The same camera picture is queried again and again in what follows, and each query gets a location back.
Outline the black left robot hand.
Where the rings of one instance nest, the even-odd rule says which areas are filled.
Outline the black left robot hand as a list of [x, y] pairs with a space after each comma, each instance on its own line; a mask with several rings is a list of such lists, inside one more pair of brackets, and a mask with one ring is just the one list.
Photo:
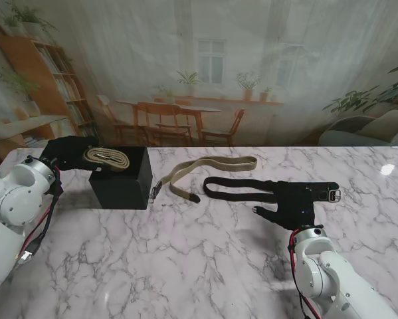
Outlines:
[[98, 140], [92, 136], [57, 138], [48, 141], [47, 146], [40, 155], [40, 159], [45, 160], [52, 166], [57, 166], [61, 171], [70, 169], [94, 171], [100, 164], [84, 159], [84, 153], [89, 148], [98, 146]]

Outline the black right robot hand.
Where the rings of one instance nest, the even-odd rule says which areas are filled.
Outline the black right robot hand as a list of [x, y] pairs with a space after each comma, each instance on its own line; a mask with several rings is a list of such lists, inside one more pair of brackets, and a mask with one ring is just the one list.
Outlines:
[[298, 183], [278, 181], [272, 190], [277, 210], [255, 206], [252, 211], [284, 229], [295, 231], [315, 227], [312, 192]]

